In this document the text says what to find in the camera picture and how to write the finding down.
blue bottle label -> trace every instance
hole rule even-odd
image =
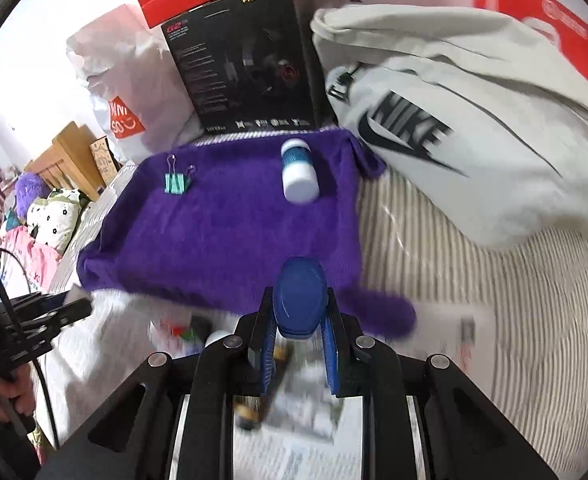
[[[309,150],[302,146],[294,146],[283,153],[283,170],[293,162],[312,163],[312,157]]]

nike swoosh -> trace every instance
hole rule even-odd
[[[430,164],[434,164],[436,166],[440,166],[441,168],[445,168],[446,170],[453,171],[454,173],[458,173],[462,176],[467,176],[462,171],[457,170],[456,168],[452,168],[438,160],[435,160],[429,156],[427,153],[420,153],[416,150],[408,148],[407,146],[403,146],[401,143],[395,142],[392,139],[388,139],[387,137],[383,137],[380,134],[377,134],[371,126],[369,126],[369,119],[370,117],[367,115],[367,112],[363,114],[360,118],[359,122],[359,135],[360,137],[368,144],[372,144],[373,146],[378,146],[379,148],[383,148],[385,150],[390,150],[391,152],[401,153],[402,155],[408,155],[413,158],[418,158],[423,160],[424,162],[429,162]]]

black box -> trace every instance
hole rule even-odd
[[[308,130],[327,110],[309,0],[214,0],[163,24],[206,133]]]

purple fluffy pillow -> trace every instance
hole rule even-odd
[[[27,217],[27,210],[37,198],[47,198],[51,188],[40,175],[23,173],[16,181],[16,214],[19,218]]]

pink blanket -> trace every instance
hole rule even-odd
[[[27,277],[39,288],[47,291],[51,285],[58,263],[62,256],[54,248],[37,243],[31,236],[26,226],[16,227],[7,234],[0,236],[0,247],[13,253],[20,261],[27,272]],[[10,256],[4,254],[2,261],[6,262],[7,267],[15,265],[15,261]],[[14,273],[3,272],[1,276],[13,275]]]

